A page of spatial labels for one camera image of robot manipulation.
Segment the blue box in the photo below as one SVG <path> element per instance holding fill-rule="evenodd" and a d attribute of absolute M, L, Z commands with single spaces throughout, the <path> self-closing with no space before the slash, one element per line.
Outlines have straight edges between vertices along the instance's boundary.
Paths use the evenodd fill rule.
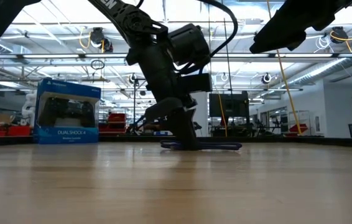
<path fill-rule="evenodd" d="M 44 78 L 37 90 L 34 140 L 39 144 L 98 142 L 101 89 Z"/>

